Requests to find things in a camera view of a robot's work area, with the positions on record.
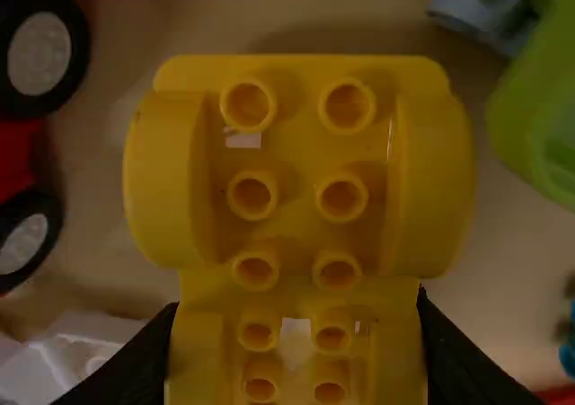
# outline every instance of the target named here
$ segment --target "green toy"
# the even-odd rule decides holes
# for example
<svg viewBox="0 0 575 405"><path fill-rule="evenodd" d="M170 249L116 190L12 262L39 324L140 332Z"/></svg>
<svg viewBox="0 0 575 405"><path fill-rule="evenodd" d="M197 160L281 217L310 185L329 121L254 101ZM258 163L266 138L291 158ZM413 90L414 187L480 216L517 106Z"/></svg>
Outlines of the green toy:
<svg viewBox="0 0 575 405"><path fill-rule="evenodd" d="M547 197L575 210L575 0L529 0L541 21L491 97L500 158Z"/></svg>

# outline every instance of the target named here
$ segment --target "plastic toy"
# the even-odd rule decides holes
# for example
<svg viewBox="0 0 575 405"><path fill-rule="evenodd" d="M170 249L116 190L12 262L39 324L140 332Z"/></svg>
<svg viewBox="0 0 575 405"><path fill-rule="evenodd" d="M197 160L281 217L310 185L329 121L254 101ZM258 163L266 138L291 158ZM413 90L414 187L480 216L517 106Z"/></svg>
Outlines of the plastic toy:
<svg viewBox="0 0 575 405"><path fill-rule="evenodd" d="M575 388L572 386L541 392L537 396L547 405L575 405Z"/></svg>
<svg viewBox="0 0 575 405"><path fill-rule="evenodd" d="M48 256L62 226L58 200L37 189L32 139L42 115L80 84L89 35L73 0L0 0L0 294Z"/></svg>
<svg viewBox="0 0 575 405"><path fill-rule="evenodd" d="M565 373L575 378L575 302L571 303L571 323L571 333L565 344L559 348L559 360Z"/></svg>
<svg viewBox="0 0 575 405"><path fill-rule="evenodd" d="M41 125L0 119L0 295L36 270L62 227L58 200L36 188L30 168L32 139Z"/></svg>
<svg viewBox="0 0 575 405"><path fill-rule="evenodd" d="M37 118L84 79L90 35L74 0L0 0L0 113Z"/></svg>
<svg viewBox="0 0 575 405"><path fill-rule="evenodd" d="M432 0L444 26L521 54L490 99L491 142L500 158L547 197L575 209L575 136L569 30L574 0Z"/></svg>
<svg viewBox="0 0 575 405"><path fill-rule="evenodd" d="M451 265L473 198L437 64L177 57L124 161L137 242L181 275L169 403L423 403L419 278Z"/></svg>

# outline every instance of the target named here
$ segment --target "toy wheel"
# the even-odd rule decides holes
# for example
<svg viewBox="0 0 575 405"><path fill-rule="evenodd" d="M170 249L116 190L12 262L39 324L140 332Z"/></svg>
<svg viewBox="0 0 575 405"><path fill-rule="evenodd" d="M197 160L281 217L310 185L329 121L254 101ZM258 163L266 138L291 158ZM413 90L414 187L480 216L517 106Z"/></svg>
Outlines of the toy wheel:
<svg viewBox="0 0 575 405"><path fill-rule="evenodd" d="M84 78L90 34L74 0L0 4L0 111L9 119L59 109Z"/></svg>
<svg viewBox="0 0 575 405"><path fill-rule="evenodd" d="M46 259L62 223L59 202L35 189L0 206L0 295L28 279Z"/></svg>

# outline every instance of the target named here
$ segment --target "white hub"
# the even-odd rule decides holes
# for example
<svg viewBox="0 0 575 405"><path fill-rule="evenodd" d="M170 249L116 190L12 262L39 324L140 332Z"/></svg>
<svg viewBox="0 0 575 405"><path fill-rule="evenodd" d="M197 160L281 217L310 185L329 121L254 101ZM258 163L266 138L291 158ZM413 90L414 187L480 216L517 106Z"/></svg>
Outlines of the white hub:
<svg viewBox="0 0 575 405"><path fill-rule="evenodd" d="M54 89L72 58L70 32L53 13L35 13L16 30L8 48L8 77L20 93L39 96Z"/></svg>
<svg viewBox="0 0 575 405"><path fill-rule="evenodd" d="M0 248L0 275L9 275L30 262L48 235L48 219L43 214L28 216L12 230Z"/></svg>

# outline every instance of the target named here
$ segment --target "black tire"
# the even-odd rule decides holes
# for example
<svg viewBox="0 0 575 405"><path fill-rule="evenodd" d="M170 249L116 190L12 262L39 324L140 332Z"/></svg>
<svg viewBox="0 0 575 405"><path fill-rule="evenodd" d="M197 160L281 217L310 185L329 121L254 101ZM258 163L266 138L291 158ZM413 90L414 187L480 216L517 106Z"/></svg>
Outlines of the black tire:
<svg viewBox="0 0 575 405"><path fill-rule="evenodd" d="M18 28L38 13L52 13L64 23L71 50L68 67L59 82L47 92L29 94L19 91L11 81L8 50ZM88 23L74 0L0 0L0 112L4 119L39 118L58 110L84 79L89 60Z"/></svg>
<svg viewBox="0 0 575 405"><path fill-rule="evenodd" d="M0 251L3 250L8 237L18 225L36 214L44 216L47 220L48 229L43 242L21 268L4 273L0 266L0 272L2 272L0 273L0 295L16 288L34 273L54 248L63 225L63 211L59 201L36 189L21 192L0 206Z"/></svg>

